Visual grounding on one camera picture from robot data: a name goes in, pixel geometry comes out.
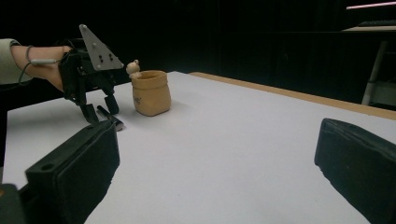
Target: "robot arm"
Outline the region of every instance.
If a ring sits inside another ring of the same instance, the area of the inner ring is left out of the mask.
[[[123,63],[103,44],[86,25],[79,26],[83,38],[69,40],[73,49],[67,52],[61,62],[64,99],[74,102],[81,108],[89,123],[98,122],[92,104],[87,104],[88,86],[100,88],[106,94],[106,105],[111,114],[118,114],[119,107],[114,97],[115,80],[110,73],[120,69]],[[77,44],[84,42],[83,47]]]

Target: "tan pot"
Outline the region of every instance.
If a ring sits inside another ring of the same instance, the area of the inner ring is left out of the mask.
[[[134,108],[146,116],[155,116],[171,107],[171,94],[167,75],[163,71],[140,72],[140,77],[132,77]]]

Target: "wooden table edge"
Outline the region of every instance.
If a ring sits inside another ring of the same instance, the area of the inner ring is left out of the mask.
[[[262,84],[251,83],[251,82],[237,80],[237,79],[233,79],[233,78],[219,77],[219,76],[215,76],[215,75],[211,75],[211,74],[207,74],[207,73],[191,72],[189,74],[196,76],[196,77],[208,78],[211,80],[216,80],[216,81],[229,83],[229,84],[233,84],[233,85],[237,85],[237,86],[247,87],[247,88],[251,88],[251,89],[255,89],[255,90],[259,90],[259,91],[267,91],[267,92],[276,93],[276,94],[280,94],[280,95],[284,95],[284,96],[289,96],[292,98],[305,100],[305,101],[309,101],[309,102],[313,102],[313,103],[317,103],[317,104],[329,105],[329,106],[333,106],[333,107],[337,107],[337,108],[342,108],[345,110],[359,112],[359,113],[366,114],[369,116],[376,116],[376,117],[380,117],[380,118],[384,118],[384,119],[396,120],[396,111],[393,111],[393,110],[372,107],[369,105],[358,105],[358,104],[354,104],[354,103],[350,103],[350,102],[334,100],[331,98],[311,95],[311,94],[297,92],[297,91],[284,90],[284,89],[280,89],[280,88],[265,86]]]

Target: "black object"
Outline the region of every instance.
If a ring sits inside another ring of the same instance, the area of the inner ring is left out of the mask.
[[[116,124],[116,131],[121,131],[124,127],[124,124],[122,121],[120,121],[119,119],[117,119],[115,116],[113,116],[112,114],[110,114],[107,110],[105,110],[101,105],[97,106],[98,110],[100,113],[103,114],[103,116],[105,116],[107,119],[113,121]]]
[[[370,26],[396,26],[396,20],[388,21],[363,21],[358,24],[359,27],[370,27]]]
[[[26,170],[28,184],[19,190],[25,219],[29,224],[84,223],[105,198],[119,165],[115,123],[85,127]],[[19,216],[14,204],[13,215]]]
[[[396,223],[396,145],[356,125],[324,119],[315,165],[371,223]]]
[[[110,71],[96,71],[91,62],[89,52],[82,38],[71,39],[62,45],[70,45],[72,49],[65,53],[59,69],[64,87],[64,99],[78,105],[89,123],[99,121],[92,104],[87,104],[86,92],[99,88],[106,94],[106,105],[111,114],[119,113],[119,106],[114,97],[116,81]]]
[[[27,224],[20,194],[13,184],[0,185],[0,220],[2,224]]]

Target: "person's arm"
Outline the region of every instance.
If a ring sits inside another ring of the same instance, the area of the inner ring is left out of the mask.
[[[29,62],[26,58],[26,46],[12,46],[11,53],[14,57],[17,66],[22,69]],[[29,60],[36,59],[54,59],[60,61],[64,56],[65,52],[68,52],[71,48],[68,46],[61,47],[30,47],[28,57]],[[58,63],[50,64],[30,64],[27,66],[25,73],[30,77],[38,77],[46,79],[56,87],[58,90],[63,90],[61,73],[58,68]]]
[[[14,39],[0,39],[0,85],[18,84],[22,69],[29,63],[28,59],[30,61],[42,59],[60,61],[64,53],[71,49],[68,46],[30,47],[26,55],[28,48],[27,46],[21,46]],[[46,79],[58,90],[63,90],[58,63],[29,64],[22,75],[21,81],[27,81],[32,77]]]

